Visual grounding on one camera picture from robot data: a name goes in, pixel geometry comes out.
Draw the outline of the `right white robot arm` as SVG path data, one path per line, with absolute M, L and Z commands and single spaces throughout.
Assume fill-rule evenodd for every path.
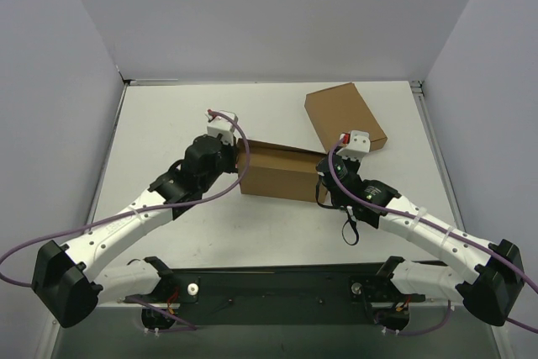
M 336 154 L 317 164 L 319 183 L 330 193 L 330 208 L 346 213 L 351 226 L 363 222 L 399 236 L 444 265 L 393 261 L 388 277 L 398 292 L 461 303 L 482 322 L 504 325 L 525 285 L 519 247 L 460 231 L 387 184 L 361 179 L 359 166 Z

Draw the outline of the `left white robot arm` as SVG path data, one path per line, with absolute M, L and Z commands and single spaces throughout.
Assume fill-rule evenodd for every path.
M 64 328 L 81 323 L 99 304 L 116 298 L 146 294 L 157 302 L 165 300 L 172 280 L 160 260 L 139 260 L 113 275 L 106 267 L 150 232 L 208 203 L 206 192 L 221 175 L 237 173 L 237 160 L 232 132 L 211 129 L 200 135 L 182 159 L 118 214 L 63 244 L 43 244 L 34 266 L 33 292 Z

